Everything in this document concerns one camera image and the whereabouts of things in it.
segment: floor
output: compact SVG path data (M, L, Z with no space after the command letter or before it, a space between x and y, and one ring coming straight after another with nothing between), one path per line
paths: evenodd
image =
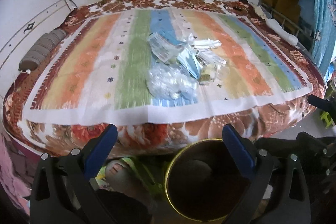
M324 122L320 119L320 110L316 110L298 122L296 126L275 134L273 138L292 140L302 131L305 131L316 138L336 137L336 127L325 129Z

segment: floral bedspread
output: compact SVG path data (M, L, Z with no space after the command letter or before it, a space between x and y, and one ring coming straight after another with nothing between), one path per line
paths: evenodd
M69 35L73 34L80 23L94 15L109 14L130 10L134 8L160 9L164 7L177 7L192 10L206 10L218 13L227 13L246 16L255 27L273 43L275 43L296 65L308 76L313 85L312 94L324 96L325 88L321 75L312 62L298 49L290 46L275 32L268 28L262 18L254 11L246 0L102 0L92 5L75 9L68 15L59 27ZM83 147L88 140L99 136L107 124L95 126L81 125L46 125L26 121L31 138L37 142L44 142L45 148L40 148L29 142L23 135L18 122L22 120L22 109L35 82L46 68L48 63L60 46L30 75L21 74L15 87L9 90L4 104L4 122L11 136L26 144L36 153L49 152L54 156L65 155L75 147ZM222 127L231 123L237 131L246 138L256 139L260 136L270 136L288 127L294 126L304 116L314 110L307 102L307 96L302 96L284 104L256 106L252 109L215 116L192 122L173 124L139 124L136 126L118 127L118 142L111 151L110 157L125 155L139 155L144 153L162 154L169 153L184 147L188 143L204 138L218 138L221 136ZM46 126L52 126L53 136L46 136L41 140L39 132Z

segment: brown bucket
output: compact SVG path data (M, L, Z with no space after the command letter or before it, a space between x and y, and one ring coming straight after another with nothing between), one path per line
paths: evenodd
M249 185L221 139L205 139L182 149L171 161L164 188L185 218L207 222L228 215Z

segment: wire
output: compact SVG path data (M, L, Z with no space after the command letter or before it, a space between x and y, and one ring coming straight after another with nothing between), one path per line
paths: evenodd
M26 70L26 71L22 71L22 70L19 70L19 72L20 73L26 73L26 74L31 74L31 70ZM12 93L14 93L15 92L15 90L16 90L16 84L15 84L15 82L16 82L16 79L14 80L14 82L13 82L13 84L14 84L14 89L13 89L13 91L12 91ZM3 103L2 103L2 107L4 107L5 106L5 100L3 100Z
M108 11L110 11L110 10L113 10L115 7L119 6L120 4L122 4L122 3L124 3L124 2L125 2L125 1L120 2L120 3L118 3L117 5L113 6L112 8L110 8L110 9L108 9L108 10L106 10L106 11L99 12L99 13L94 14L94 15L88 17L88 18L85 18L85 19L83 19L82 21L79 21L79 22L77 22L77 23L69 24L68 26L74 26L74 25L80 24L80 23L84 22L85 20L87 20L87 19L89 19L89 18L96 17L96 16L98 16L98 15L100 15L100 14L103 14L103 13L105 13L105 12L108 12ZM181 1L181 0L180 0L180 2L183 2L183 3L186 3L186 4L190 4L190 5L199 7L199 8L204 9L204 10L214 11L214 9L209 9L209 8L205 8L205 7L202 7L202 6L198 6L198 5L192 4L192 3L190 3L190 2Z
M76 5L76 3L74 3L72 0L70 0L75 6L76 6L76 8L78 8L78 6Z
M248 10L246 8L243 8L243 9L247 12L247 16L246 17L248 17L249 16Z

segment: trash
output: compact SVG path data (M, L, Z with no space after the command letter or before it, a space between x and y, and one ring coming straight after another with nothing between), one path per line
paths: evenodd
M225 66L226 61L215 54L212 50L199 49L197 58L205 65L215 64L219 66Z
M146 83L155 98L176 100L183 96L190 100L197 96L198 81L183 66L157 63L149 70Z
M217 65L207 65L201 70L201 76L199 78L200 85L208 85L217 78L218 67Z
M189 45L178 55L177 60L194 78L199 79L203 66L198 62L195 51Z
M174 64L176 63L177 56L184 50L187 44L168 38L168 36L169 34L166 32L162 32L162 35L155 32L149 36L148 41L156 57L165 64Z
M194 48L217 48L222 43L219 40L211 40L210 38L204 40L194 40L192 45Z

